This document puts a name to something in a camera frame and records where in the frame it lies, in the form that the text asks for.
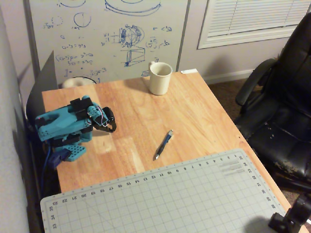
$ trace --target cutting mat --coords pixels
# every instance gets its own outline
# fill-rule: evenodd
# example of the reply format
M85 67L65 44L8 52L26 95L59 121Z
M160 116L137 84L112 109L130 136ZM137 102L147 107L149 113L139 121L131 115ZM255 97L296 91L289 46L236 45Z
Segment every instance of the cutting mat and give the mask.
M46 233L274 232L285 211L242 149L44 198Z

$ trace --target robotic arm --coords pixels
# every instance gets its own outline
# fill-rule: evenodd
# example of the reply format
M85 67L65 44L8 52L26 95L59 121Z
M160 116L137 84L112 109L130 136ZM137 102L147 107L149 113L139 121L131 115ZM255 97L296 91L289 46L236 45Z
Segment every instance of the robotic arm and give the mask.
M92 139L93 127L112 133L117 125L110 108L102 109L89 96L83 96L36 117L35 127L40 140L49 140L54 148L48 165L56 168L62 161L75 161L85 153L86 148L79 144Z

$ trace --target blue pen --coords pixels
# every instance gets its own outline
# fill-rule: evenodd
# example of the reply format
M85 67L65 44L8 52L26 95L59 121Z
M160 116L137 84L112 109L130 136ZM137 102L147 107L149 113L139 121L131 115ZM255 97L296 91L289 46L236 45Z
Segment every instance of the blue pen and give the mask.
M161 146L159 147L159 149L158 149L158 151L157 151L157 153L156 153L156 157L155 157L156 160L158 159L158 157L160 157L160 154L161 154L162 151L164 150L165 145L168 143L168 141L170 140L170 138L172 137L172 135L173 135L173 130L170 130L170 131L167 133L167 135L166 135L164 141L162 142Z

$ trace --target baseboard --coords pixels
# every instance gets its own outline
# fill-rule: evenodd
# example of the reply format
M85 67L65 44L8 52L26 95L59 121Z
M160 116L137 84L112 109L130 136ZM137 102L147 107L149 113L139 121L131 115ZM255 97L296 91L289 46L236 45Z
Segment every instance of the baseboard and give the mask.
M252 72L253 70L249 69L249 70L243 70L243 71L232 72L232 73L227 73L227 74L204 76L203 79L205 80L207 84L223 83L223 82L234 81L234 80L239 80L239 79L247 79Z

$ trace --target blue cable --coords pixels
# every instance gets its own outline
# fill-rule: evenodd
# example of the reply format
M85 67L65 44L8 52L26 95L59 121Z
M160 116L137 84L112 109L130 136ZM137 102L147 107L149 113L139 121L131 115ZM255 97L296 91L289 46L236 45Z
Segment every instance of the blue cable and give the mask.
M41 195L43 195L43 176L44 176L44 170L45 170L45 167L47 165L47 162L48 162L48 159L49 159L49 156L50 156L50 153L51 153L51 146L48 142L48 145L49 145L49 150L48 150L48 154L47 154L47 157L45 158L45 161L44 161L44 165L43 165L43 168L42 168L42 174L41 174Z

